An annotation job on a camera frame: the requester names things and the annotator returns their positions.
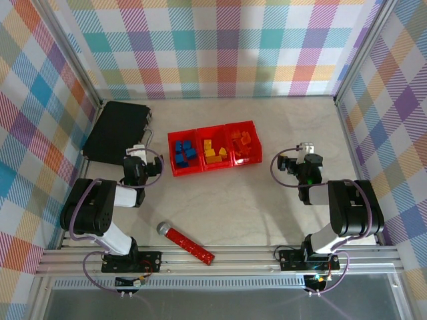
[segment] red tray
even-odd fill
[[[250,152],[248,155],[237,155],[235,145],[230,134],[239,130],[247,131],[251,137]],[[212,149],[216,154],[221,147],[227,149],[227,157],[222,162],[207,164],[203,150],[203,141],[205,139],[212,140]],[[189,175],[190,173],[199,173],[203,171],[218,170],[230,168],[236,165],[249,165],[251,163],[262,162],[262,148],[260,139],[256,134],[256,129],[253,121],[228,123],[226,125],[216,125],[214,127],[199,128],[187,131],[171,132],[167,134],[169,141],[169,156],[171,161],[172,173],[174,177],[180,175]],[[189,167],[181,168],[175,162],[175,143],[185,140],[191,141],[191,146],[197,152],[197,158],[188,161]]]

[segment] yellow block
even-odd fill
[[[206,163],[210,165],[211,163],[217,163],[222,162],[222,158],[220,155],[217,155],[215,157],[206,157]]]
[[[213,149],[208,149],[208,150],[205,150],[205,156],[206,156],[206,158],[208,158],[208,157],[215,157],[215,150],[213,150]]]
[[[218,152],[218,155],[220,155],[223,158],[227,157],[227,150],[225,148],[221,148],[220,152]]]
[[[205,150],[209,150],[209,149],[212,149],[212,140],[205,140],[204,142],[203,142],[203,145],[204,145],[204,149]]]

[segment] red stick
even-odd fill
[[[178,231],[176,231],[166,222],[161,222],[157,226],[157,232],[160,235],[164,235],[169,240],[173,241],[174,243],[179,245],[182,249],[186,250],[188,253],[191,253],[194,257],[198,258],[200,261],[206,263],[207,265],[211,265],[212,260],[214,260],[215,258],[215,255],[205,250],[194,241],[188,239],[182,233],[179,233]]]

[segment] white floor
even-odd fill
[[[308,233],[329,222],[327,206],[305,206],[298,191],[270,176],[271,158],[299,142],[315,144],[324,158],[324,181],[355,179],[336,109],[329,97],[274,99],[198,99],[130,101],[149,105],[155,135],[151,148],[165,158],[161,181],[146,189],[139,209],[116,208],[113,221],[138,245],[169,245],[156,233],[161,221],[202,245],[299,245]],[[167,133],[253,120],[263,148],[263,162],[173,177]],[[277,172],[282,181],[296,179]],[[91,163],[88,177],[120,180],[123,169]],[[373,237],[363,243],[374,243]]]

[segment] plaid wall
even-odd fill
[[[30,0],[0,8],[0,319],[20,319],[95,109]]]
[[[401,1],[341,110],[427,317],[427,1]]]
[[[332,94],[381,2],[50,0],[108,99]]]

